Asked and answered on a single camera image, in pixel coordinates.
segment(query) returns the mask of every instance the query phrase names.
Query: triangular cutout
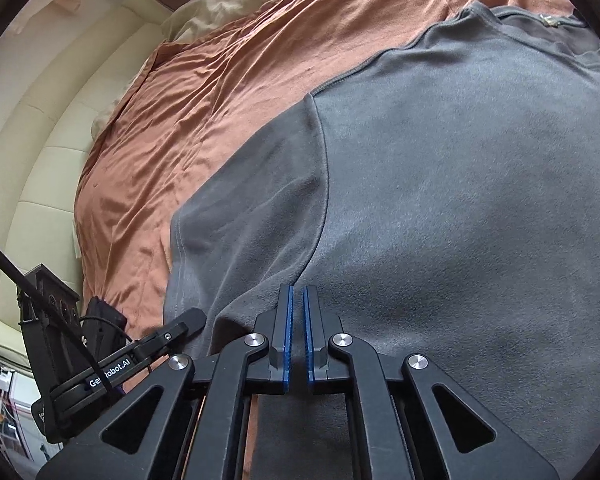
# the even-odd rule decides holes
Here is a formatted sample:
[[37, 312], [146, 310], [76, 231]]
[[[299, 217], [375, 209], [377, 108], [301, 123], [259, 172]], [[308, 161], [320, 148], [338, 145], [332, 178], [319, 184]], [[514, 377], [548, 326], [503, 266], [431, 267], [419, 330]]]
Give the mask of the triangular cutout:
[[154, 386], [136, 400], [102, 432], [102, 441], [129, 455], [138, 452], [162, 391], [161, 387]]
[[495, 439], [495, 433], [441, 384], [432, 387], [440, 411], [460, 453], [469, 453]]

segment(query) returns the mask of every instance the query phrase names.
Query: cable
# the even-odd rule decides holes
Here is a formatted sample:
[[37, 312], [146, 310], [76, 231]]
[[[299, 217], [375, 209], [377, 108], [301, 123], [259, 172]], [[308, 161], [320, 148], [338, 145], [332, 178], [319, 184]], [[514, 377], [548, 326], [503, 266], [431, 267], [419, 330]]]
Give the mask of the cable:
[[112, 327], [113, 329], [115, 329], [116, 332], [118, 332], [122, 337], [124, 337], [130, 343], [132, 343], [134, 341], [133, 339], [131, 339], [129, 337], [129, 334], [127, 334], [124, 330], [122, 330], [118, 325], [116, 325], [113, 321], [110, 321], [109, 319], [104, 319], [103, 317], [100, 317], [100, 316], [82, 316], [80, 318], [80, 321], [85, 321], [87, 319], [94, 319], [94, 320], [99, 321], [101, 323], [106, 323], [110, 327]]
[[5, 256], [5, 254], [0, 250], [0, 270], [5, 273], [7, 278], [9, 278], [13, 283], [20, 287], [20, 289], [34, 302], [34, 304], [42, 310], [49, 318], [55, 322], [56, 325], [64, 332], [67, 339], [71, 342], [72, 345], [75, 346], [78, 352], [82, 354], [82, 356], [86, 359], [89, 366], [96, 373], [98, 378], [100, 379], [100, 383], [104, 386], [104, 389], [110, 395], [115, 395], [115, 390], [111, 383], [107, 379], [106, 375], [102, 371], [102, 368], [98, 365], [96, 359], [91, 355], [86, 347], [80, 341], [77, 335], [75, 335], [72, 330], [67, 325], [66, 321], [62, 318], [62, 315], [54, 309], [45, 299], [45, 297], [40, 294], [37, 288], [29, 282], [13, 263], [11, 263], [10, 259]]

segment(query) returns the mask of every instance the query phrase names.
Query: orange blanket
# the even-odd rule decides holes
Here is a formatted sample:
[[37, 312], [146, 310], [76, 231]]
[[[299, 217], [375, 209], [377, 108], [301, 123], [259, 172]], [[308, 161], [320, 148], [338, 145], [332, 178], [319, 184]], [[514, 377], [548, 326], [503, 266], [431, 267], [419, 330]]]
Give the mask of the orange blanket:
[[[273, 0], [193, 44], [163, 43], [96, 140], [75, 221], [84, 297], [162, 323], [177, 208], [256, 130], [325, 80], [472, 0]], [[480, 0], [570, 14], [568, 0]]]

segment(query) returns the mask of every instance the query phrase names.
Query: blue strip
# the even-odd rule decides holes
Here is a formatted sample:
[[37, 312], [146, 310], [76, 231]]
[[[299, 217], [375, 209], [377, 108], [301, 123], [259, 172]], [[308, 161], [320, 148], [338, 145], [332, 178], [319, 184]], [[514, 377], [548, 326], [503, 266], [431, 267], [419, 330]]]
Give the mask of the blue strip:
[[294, 288], [289, 287], [289, 294], [286, 298], [286, 326], [285, 326], [285, 345], [284, 345], [284, 369], [282, 371], [282, 383], [285, 393], [289, 391], [289, 368], [291, 368], [291, 330], [294, 317]]
[[306, 355], [306, 378], [309, 389], [314, 387], [314, 338], [311, 334], [311, 315], [309, 314], [309, 295], [306, 287], [302, 288], [302, 306], [304, 307], [304, 352]]

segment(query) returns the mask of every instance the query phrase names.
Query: wrinkled fabric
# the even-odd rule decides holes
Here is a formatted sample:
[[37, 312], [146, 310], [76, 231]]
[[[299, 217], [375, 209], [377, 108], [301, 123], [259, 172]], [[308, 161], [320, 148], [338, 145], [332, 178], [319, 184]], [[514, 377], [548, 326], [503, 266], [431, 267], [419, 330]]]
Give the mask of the wrinkled fabric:
[[[469, 1], [272, 0], [192, 44], [163, 43], [94, 142], [78, 184], [84, 297], [115, 305], [132, 337], [160, 325], [177, 208], [311, 89]], [[568, 0], [481, 1], [572, 10]]]
[[600, 443], [600, 41], [579, 20], [474, 2], [373, 56], [257, 131], [171, 240], [164, 315], [206, 312], [195, 358], [295, 286], [292, 385], [260, 396], [254, 480], [352, 478], [343, 396], [307, 392], [309, 284], [377, 351], [427, 355], [561, 479]]

